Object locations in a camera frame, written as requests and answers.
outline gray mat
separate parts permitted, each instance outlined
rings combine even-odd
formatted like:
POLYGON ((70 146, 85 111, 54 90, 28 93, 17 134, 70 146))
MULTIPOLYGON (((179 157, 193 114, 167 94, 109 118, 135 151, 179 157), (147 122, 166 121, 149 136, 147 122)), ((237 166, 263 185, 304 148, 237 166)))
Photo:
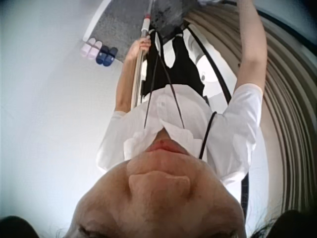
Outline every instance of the gray mat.
MULTIPOLYGON (((131 44, 140 37, 148 0, 112 0, 91 37, 108 47, 117 47, 117 59, 123 61, 131 44)), ((152 9, 152 24, 161 33, 164 42, 173 36, 183 17, 197 7, 196 0, 156 0, 152 9)))

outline white shirt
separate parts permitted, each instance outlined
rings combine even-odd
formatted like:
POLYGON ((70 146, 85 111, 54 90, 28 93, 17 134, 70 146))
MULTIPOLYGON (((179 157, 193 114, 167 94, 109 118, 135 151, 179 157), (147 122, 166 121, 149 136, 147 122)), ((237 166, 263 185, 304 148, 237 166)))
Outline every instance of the white shirt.
MULTIPOLYGON (((166 129, 171 139, 197 157, 212 111, 204 99, 187 85, 173 85, 185 129, 182 127, 170 85, 153 92, 147 126, 148 102, 129 113, 114 112, 97 155, 97 165, 105 171, 130 160, 166 129)), ((203 160, 228 185, 241 181, 249 170, 260 126, 263 93, 255 84, 244 84, 233 94, 225 112, 211 125, 203 160)))

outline short sleeve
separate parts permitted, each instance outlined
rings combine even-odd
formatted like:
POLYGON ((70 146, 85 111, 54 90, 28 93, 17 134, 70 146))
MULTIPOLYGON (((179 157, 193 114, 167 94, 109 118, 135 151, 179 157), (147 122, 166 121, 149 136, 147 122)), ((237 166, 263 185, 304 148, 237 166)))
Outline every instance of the short sleeve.
POLYGON ((125 112, 114 112, 103 141, 97 153, 97 166, 107 172, 113 164, 118 164, 124 161, 122 148, 119 146, 123 144, 124 138, 119 133, 121 129, 121 119, 126 115, 125 112))
POLYGON ((224 184, 248 173, 261 121, 263 93, 255 84, 241 85, 211 127, 209 143, 216 173, 224 184))

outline black strap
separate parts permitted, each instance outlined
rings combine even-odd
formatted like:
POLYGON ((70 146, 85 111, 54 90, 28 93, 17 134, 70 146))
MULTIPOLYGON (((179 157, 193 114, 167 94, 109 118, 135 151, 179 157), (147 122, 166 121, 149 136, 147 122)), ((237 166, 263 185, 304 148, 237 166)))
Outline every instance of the black strap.
POLYGON ((202 143, 202 148, 200 149, 200 154, 199 154, 199 159, 202 160, 203 159, 203 155, 204 155, 204 150, 205 150, 205 147, 206 147, 206 142, 207 142, 207 138, 208 138, 208 135, 209 135, 209 131, 210 131, 210 128, 211 128, 211 124, 212 124, 212 121, 213 121, 213 118, 214 116, 217 114, 217 112, 214 112, 210 118, 210 121, 208 123, 208 127, 207 127, 207 131, 206 131, 206 134, 205 134, 205 137, 204 137, 204 141, 202 143))
POLYGON ((149 101, 148 101, 148 108, 147 108, 147 113, 146 113, 145 121, 144 121, 144 129, 145 129, 146 125, 147 125, 148 114, 149 114, 149 108, 150 108, 150 102, 151 102, 151 97, 152 97, 152 93, 153 93, 153 89, 154 89, 154 81, 155 81, 155 74, 156 74, 157 65, 158 65, 158 59, 159 59, 159 61, 160 61, 161 64, 162 64, 162 67, 163 67, 163 69, 164 69, 164 72, 165 72, 165 74, 166 74, 166 77, 167 77, 167 79, 168 79, 168 82, 169 82, 170 87, 171 87, 171 89, 172 89, 172 93, 173 93, 173 96, 174 96, 174 99, 175 99, 175 102, 176 102, 176 106, 177 106, 177 109, 178 109, 178 113, 179 113, 179 116, 180 116, 180 120, 181 120, 181 122, 182 122, 183 129, 185 129, 185 125, 184 125, 182 113, 181 113, 181 111, 180 111, 179 104, 178 104, 177 99, 176 99, 176 93, 175 93, 173 84, 172 84, 172 82, 171 82, 171 80, 170 80, 169 74, 168 74, 168 72, 167 72, 167 70, 166 70, 166 67, 165 67, 165 65, 164 65, 164 63, 163 63, 163 60, 162 60, 162 58, 161 58, 159 55, 157 55, 157 58, 156 58, 156 61, 155 61, 154 72, 153 72, 152 83, 151 83, 150 98, 149 98, 149 101))

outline mop handle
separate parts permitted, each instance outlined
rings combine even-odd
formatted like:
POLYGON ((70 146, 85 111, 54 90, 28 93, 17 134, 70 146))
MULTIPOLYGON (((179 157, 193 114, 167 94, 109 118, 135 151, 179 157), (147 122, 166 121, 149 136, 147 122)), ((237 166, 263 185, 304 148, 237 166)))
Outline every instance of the mop handle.
MULTIPOLYGON (((150 22, 151 22, 151 11, 152 11, 153 2, 154 0, 150 0, 148 12, 144 18, 143 26, 141 29, 141 37, 146 37, 148 35, 150 22)), ((138 58, 137 58, 136 67, 135 67, 134 79, 133 79, 131 109, 138 106, 143 57, 144 57, 144 51, 140 49, 138 58)))

